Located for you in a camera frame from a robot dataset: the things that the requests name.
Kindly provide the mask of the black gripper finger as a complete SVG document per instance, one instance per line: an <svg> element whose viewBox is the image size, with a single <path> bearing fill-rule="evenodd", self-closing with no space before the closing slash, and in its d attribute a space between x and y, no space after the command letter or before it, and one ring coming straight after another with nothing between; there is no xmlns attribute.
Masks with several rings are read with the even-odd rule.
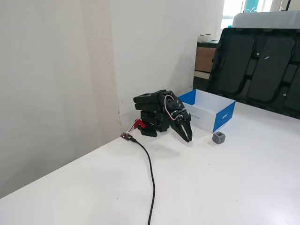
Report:
<svg viewBox="0 0 300 225"><path fill-rule="evenodd" d="M189 142L189 126L187 123L177 123L175 121L170 126L185 142Z"/></svg>
<svg viewBox="0 0 300 225"><path fill-rule="evenodd" d="M189 126L189 142L191 142L193 133L192 133L191 125L190 125L190 122L191 122L190 114L188 112L183 112L183 113L179 114L177 117L177 122L178 123L182 122L182 123L188 124L188 126Z"/></svg>

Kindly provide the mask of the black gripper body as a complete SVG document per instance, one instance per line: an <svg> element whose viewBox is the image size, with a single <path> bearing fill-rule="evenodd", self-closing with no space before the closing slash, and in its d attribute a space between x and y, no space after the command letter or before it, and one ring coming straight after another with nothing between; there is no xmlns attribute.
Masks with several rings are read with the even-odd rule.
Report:
<svg viewBox="0 0 300 225"><path fill-rule="evenodd" d="M169 107L169 124L170 126L175 125L186 125L191 121L191 115L185 107Z"/></svg>

